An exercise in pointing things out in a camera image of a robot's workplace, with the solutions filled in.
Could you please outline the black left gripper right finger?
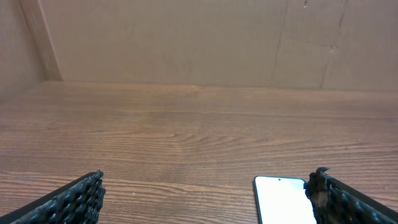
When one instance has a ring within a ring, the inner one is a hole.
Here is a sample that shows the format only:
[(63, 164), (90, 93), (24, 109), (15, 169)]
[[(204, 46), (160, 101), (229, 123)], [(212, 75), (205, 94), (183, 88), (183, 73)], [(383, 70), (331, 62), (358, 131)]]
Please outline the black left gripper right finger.
[(397, 224), (397, 212), (326, 173), (319, 167), (305, 183), (317, 224)]

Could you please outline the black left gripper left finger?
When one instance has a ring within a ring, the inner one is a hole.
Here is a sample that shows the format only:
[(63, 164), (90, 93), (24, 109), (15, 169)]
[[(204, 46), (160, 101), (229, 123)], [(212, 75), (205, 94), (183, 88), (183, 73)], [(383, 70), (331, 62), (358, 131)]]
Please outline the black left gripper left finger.
[(106, 189), (103, 172), (89, 172), (1, 217), (1, 224), (98, 223)]

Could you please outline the Samsung Galaxy smartphone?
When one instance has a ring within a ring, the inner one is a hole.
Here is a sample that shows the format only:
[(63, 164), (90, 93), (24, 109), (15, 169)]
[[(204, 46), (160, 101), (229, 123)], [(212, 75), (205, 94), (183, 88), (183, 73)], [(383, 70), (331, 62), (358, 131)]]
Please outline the Samsung Galaxy smartphone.
[(260, 224), (317, 223), (303, 179), (257, 176), (253, 185)]

